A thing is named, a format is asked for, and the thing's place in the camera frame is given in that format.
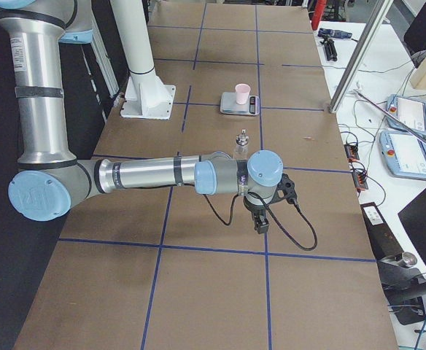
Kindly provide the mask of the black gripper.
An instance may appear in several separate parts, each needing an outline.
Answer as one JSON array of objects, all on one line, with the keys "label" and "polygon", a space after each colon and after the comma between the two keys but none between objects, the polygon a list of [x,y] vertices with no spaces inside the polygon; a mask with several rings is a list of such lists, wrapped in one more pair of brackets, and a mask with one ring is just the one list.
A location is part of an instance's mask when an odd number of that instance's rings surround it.
[{"label": "black gripper", "polygon": [[296,204],[295,183],[287,174],[282,174],[277,185],[265,187],[256,182],[249,186],[244,197],[244,205],[253,215],[254,229],[258,234],[266,234],[269,222],[266,218],[266,207],[280,201]]}]

